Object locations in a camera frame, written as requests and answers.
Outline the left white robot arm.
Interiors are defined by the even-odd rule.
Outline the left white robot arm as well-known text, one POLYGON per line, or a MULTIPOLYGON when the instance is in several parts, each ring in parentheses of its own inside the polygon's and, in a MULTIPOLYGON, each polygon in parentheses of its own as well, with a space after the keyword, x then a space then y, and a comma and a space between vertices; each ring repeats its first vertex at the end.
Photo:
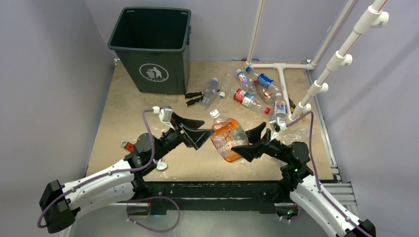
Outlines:
POLYGON ((42 212, 37 220, 38 228, 46 228, 54 234, 72 226, 76 218, 115 202, 149 202, 164 198, 150 194, 144 176, 155 170, 158 161, 180 144, 198 150, 214 131, 202 129, 202 120, 160 111, 159 119, 169 129, 157 138, 151 133, 146 113, 148 110, 143 111, 142 119, 147 133, 138 137, 133 151, 125 158, 82 179, 64 184, 54 180, 47 184, 39 201, 42 212))

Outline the large orange bottle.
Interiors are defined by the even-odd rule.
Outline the large orange bottle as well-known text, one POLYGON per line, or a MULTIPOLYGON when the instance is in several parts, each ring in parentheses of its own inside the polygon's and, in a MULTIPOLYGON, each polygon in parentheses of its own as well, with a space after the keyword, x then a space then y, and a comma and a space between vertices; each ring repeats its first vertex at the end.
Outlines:
POLYGON ((213 119, 212 130, 214 131, 210 139, 219 154, 229 163, 243 159, 241 155, 232 150, 234 146, 250 144, 240 123, 233 118, 222 116, 217 109, 212 110, 209 114, 213 119))

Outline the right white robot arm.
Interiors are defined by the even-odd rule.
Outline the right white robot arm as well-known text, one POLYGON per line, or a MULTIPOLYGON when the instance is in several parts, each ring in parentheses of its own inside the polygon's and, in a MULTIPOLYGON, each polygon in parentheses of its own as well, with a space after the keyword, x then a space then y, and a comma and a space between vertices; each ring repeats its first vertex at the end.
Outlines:
POLYGON ((361 220, 340 204, 319 181, 316 173, 307 163, 310 161, 310 149, 306 143, 293 142, 285 145, 271 139, 271 130, 262 123, 257 128, 246 132, 253 144, 234 146, 232 151, 248 162, 262 155, 269 155, 286 163, 281 167, 281 185, 277 194, 284 201, 292 200, 309 214, 330 237, 375 237, 374 224, 361 220))

